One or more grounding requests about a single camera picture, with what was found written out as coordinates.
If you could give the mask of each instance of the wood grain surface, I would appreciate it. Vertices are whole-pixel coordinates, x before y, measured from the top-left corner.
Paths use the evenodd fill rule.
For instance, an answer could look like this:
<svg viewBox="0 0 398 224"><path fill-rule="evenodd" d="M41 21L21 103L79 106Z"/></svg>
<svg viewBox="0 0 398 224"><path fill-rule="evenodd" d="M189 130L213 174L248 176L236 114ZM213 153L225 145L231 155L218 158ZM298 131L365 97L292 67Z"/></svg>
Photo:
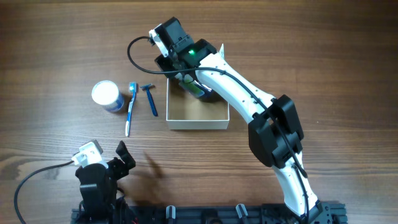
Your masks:
<svg viewBox="0 0 398 224"><path fill-rule="evenodd" d="M90 139L107 160L120 140L132 152L137 167L119 181L130 204L283 203L234 109L227 130L168 130L165 77L134 68L126 47L172 16L195 40L224 43L228 63L260 89L295 101L320 200L345 203L349 223L398 222L396 2L138 1L0 5L0 223L18 223L12 198L27 174L69 161ZM158 55L145 41L132 48L144 68L157 69ZM129 82L153 83L159 117L139 91L124 137L126 113L91 99L100 80L127 95ZM75 170L23 186L28 223L69 222L81 200Z"/></svg>

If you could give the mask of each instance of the open box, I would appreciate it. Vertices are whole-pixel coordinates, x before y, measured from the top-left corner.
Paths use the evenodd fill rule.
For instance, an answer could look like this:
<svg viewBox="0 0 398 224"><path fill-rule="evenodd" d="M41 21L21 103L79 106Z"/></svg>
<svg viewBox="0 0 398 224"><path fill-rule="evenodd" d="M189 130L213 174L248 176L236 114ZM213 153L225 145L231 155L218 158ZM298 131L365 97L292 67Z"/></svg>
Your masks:
<svg viewBox="0 0 398 224"><path fill-rule="evenodd" d="M226 129L229 103L206 103L167 79L166 122L169 129Z"/></svg>

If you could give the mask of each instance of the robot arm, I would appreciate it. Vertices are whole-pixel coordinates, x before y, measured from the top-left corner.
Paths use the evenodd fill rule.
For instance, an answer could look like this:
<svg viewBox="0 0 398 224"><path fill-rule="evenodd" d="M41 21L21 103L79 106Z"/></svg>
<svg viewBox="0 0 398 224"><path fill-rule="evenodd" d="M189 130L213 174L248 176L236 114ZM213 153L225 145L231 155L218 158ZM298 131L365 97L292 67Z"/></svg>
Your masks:
<svg viewBox="0 0 398 224"><path fill-rule="evenodd" d="M274 99L274 96L259 90L254 85L249 83L238 72L233 70L233 68L231 68L226 63L226 61L221 57L219 53L210 54L209 56L204 58L200 62L200 66L219 68L227 71L228 73L238 78L241 82L243 82L253 93L256 94L258 98L262 100L262 102L268 108L272 105L272 100ZM254 102L249 93L230 77L222 75L218 72L208 70L196 71L196 76L199 82L212 88L228 103L230 103L230 105L232 105L236 109L236 111L238 111L238 113L244 118L247 124L249 124L254 119L254 114L261 114L262 112L264 112L264 109L258 103ZM300 161L300 165L303 166L302 153L297 153L296 156L297 159ZM292 168L292 166L294 165L293 158L291 157L290 159L288 159L284 165L284 168L281 169L276 166L272 166L272 168L275 171L279 184L284 192L286 206L290 208L291 211L293 211L296 215L301 216L305 213L305 199L303 196L303 190L299 182L299 177L297 176L295 169ZM303 176L301 177L308 194L308 203L311 209L315 206L315 203L318 199L317 196L312 192L308 180L305 179Z"/></svg>
<svg viewBox="0 0 398 224"><path fill-rule="evenodd" d="M202 39L194 44L174 17L151 30L149 34L152 44L156 44L162 52L155 62L163 71L169 71L165 73L167 78L178 77L181 81L182 76L189 76L197 87L203 86L217 92L244 118L249 125L249 146L264 165L275 171L284 192L286 206L298 217L305 216L306 209L311 210L315 207L318 203L317 196L312 192L308 180L294 168L303 167L300 143L303 131L293 101L285 95L276 99L256 88L230 67L207 41ZM264 107L254 100L243 85L261 100L268 112L265 112ZM268 122L270 113L281 126L279 131L275 124ZM299 165L294 161L283 137L289 141ZM308 195L309 208L306 208L303 189Z"/></svg>

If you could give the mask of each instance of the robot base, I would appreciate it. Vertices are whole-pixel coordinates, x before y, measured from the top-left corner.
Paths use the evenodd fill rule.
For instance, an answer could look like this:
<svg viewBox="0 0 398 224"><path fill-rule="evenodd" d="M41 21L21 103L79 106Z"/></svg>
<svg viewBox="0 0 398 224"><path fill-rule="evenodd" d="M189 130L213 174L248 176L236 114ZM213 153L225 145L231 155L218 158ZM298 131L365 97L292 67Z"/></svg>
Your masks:
<svg viewBox="0 0 398 224"><path fill-rule="evenodd" d="M346 209L344 204L320 202L324 208L311 224L347 224ZM235 207L176 207L175 217L172 222L166 219L166 208L156 206L131 206L137 220L135 224L298 224L297 217L284 204L263 204L261 206L247 206L247 220L239 219ZM78 210L72 210L71 224L97 223L79 220Z"/></svg>

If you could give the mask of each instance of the toothbrush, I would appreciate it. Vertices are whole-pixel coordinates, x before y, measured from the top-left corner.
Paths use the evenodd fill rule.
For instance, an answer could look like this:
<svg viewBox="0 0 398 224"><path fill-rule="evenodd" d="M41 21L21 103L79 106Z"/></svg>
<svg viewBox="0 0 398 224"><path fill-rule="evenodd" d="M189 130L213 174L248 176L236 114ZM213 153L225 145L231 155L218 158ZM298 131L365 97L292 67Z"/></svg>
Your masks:
<svg viewBox="0 0 398 224"><path fill-rule="evenodd" d="M137 83L131 82L129 84L129 92L132 93L132 98L129 103L129 110L127 112L127 121L126 121L126 137L130 136L130 125L131 125L131 114L132 114L132 106L134 101L136 100L136 93L137 93Z"/></svg>

